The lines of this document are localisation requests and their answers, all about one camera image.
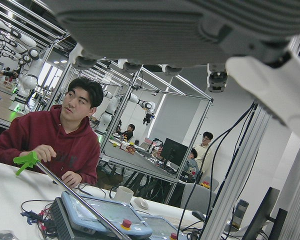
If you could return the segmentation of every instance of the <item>hand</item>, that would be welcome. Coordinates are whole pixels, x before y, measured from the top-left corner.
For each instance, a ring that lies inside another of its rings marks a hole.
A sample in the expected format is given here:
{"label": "hand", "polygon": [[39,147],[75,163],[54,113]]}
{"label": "hand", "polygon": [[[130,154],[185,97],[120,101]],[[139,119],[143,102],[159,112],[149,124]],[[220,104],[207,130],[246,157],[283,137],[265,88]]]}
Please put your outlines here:
{"label": "hand", "polygon": [[79,183],[81,183],[82,177],[73,171],[67,171],[65,174],[61,177],[62,181],[65,185],[67,185],[69,188],[74,188]]}
{"label": "hand", "polygon": [[[36,155],[39,160],[43,160],[45,163],[51,161],[51,157],[55,158],[57,156],[56,152],[52,148],[52,146],[49,145],[39,145],[35,149],[32,150],[33,152],[36,152]],[[20,153],[20,157],[28,155],[32,151],[23,151]]]}

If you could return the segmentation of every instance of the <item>green handle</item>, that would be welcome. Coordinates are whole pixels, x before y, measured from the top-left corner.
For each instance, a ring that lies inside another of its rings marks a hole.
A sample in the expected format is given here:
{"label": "green handle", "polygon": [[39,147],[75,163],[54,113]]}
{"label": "green handle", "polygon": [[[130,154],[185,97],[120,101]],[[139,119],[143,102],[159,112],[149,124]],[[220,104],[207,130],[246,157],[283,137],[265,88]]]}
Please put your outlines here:
{"label": "green handle", "polygon": [[15,164],[23,164],[15,173],[15,175],[19,176],[23,170],[25,170],[27,167],[33,168],[37,162],[40,162],[40,160],[38,159],[37,153],[35,151],[31,151],[28,155],[15,157],[13,162]]}

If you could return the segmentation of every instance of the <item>chair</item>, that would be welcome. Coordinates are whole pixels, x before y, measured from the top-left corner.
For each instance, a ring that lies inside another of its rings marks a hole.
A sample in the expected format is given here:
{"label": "chair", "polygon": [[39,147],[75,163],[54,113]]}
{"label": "chair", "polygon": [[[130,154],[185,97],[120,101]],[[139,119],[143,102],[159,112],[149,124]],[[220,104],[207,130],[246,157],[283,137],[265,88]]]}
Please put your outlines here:
{"label": "chair", "polygon": [[[186,202],[190,196],[190,193],[192,191],[192,188],[194,187],[194,183],[186,183],[184,186],[182,198],[181,198],[181,208],[184,208],[186,205]],[[211,203],[210,208],[212,207],[212,204],[214,203],[216,199],[216,193],[214,191],[211,192]],[[188,205],[186,206],[186,209],[192,210],[192,211],[200,211],[203,214],[206,214],[208,211],[208,205],[209,205],[209,198],[210,198],[210,189],[198,185],[195,185],[195,189],[192,193],[192,196],[189,200]]]}
{"label": "chair", "polygon": [[148,147],[150,146],[149,143],[146,143],[145,141],[143,143],[140,144],[140,148],[143,148],[143,149],[147,149]]}
{"label": "chair", "polygon": [[212,182],[211,182],[211,176],[208,176],[208,175],[201,177],[201,179],[198,183],[200,184],[203,182],[208,182],[209,185],[212,187],[212,191],[215,191],[217,189],[217,187],[219,186],[219,181],[215,178],[212,178]]}

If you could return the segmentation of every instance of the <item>black monitor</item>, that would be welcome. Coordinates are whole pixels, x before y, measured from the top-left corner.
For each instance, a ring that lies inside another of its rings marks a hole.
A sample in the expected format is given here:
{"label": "black monitor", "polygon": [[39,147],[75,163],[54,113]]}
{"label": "black monitor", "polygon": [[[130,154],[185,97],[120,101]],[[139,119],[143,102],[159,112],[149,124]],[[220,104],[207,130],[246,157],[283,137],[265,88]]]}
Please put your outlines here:
{"label": "black monitor", "polygon": [[269,187],[249,227],[243,235],[242,240],[257,239],[259,232],[265,225],[266,221],[271,220],[270,213],[277,202],[279,192],[280,191],[278,189]]}
{"label": "black monitor", "polygon": [[165,159],[164,166],[167,165],[168,161],[170,161],[171,163],[180,167],[182,160],[186,155],[187,149],[187,146],[166,138],[160,153],[160,156]]}
{"label": "black monitor", "polygon": [[281,229],[284,226],[287,214],[288,212],[286,210],[279,208],[276,218],[270,220],[271,222],[274,222],[274,224],[268,240],[279,240]]}

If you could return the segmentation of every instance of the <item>man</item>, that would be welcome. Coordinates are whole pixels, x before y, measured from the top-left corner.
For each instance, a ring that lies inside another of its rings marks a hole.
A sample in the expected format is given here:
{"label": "man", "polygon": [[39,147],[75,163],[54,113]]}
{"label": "man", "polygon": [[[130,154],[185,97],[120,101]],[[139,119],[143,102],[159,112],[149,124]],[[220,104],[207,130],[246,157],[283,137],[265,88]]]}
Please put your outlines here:
{"label": "man", "polygon": [[15,165],[15,157],[34,151],[70,188],[83,182],[95,184],[100,145],[89,117],[102,100],[99,83],[86,77],[74,79],[62,106],[30,112],[12,121],[10,128],[0,135],[0,162]]}
{"label": "man", "polygon": [[120,132],[119,130],[117,130],[116,132],[119,135],[123,135],[123,137],[126,138],[127,141],[129,141],[134,136],[133,131],[135,130],[135,128],[136,128],[135,125],[129,124],[126,131]]}
{"label": "man", "polygon": [[13,79],[16,79],[19,76],[19,73],[17,72],[17,70],[13,70],[13,71],[5,71],[2,73],[3,76],[7,76],[9,77],[9,82],[12,82]]}
{"label": "man", "polygon": [[210,167],[211,165],[211,160],[212,160],[212,153],[211,153],[211,149],[208,150],[209,147],[209,143],[211,142],[211,140],[214,138],[213,134],[211,132],[204,132],[203,133],[203,138],[202,138],[202,143],[196,145],[194,148],[198,153],[198,157],[196,158],[196,162],[198,164],[199,169],[201,168],[204,156],[204,163],[203,163],[203,167],[202,167],[202,173],[204,174]]}
{"label": "man", "polygon": [[199,169],[200,169],[198,167],[198,164],[197,164],[196,160],[195,160],[197,157],[198,157],[197,151],[194,148],[192,148],[192,150],[191,150],[191,152],[190,152],[190,154],[189,154],[189,156],[186,160],[186,163],[183,167],[183,171],[186,172],[186,173],[188,172],[189,168],[193,168],[193,170],[195,171],[195,174],[192,177],[194,179],[197,178],[198,173],[199,173]]}

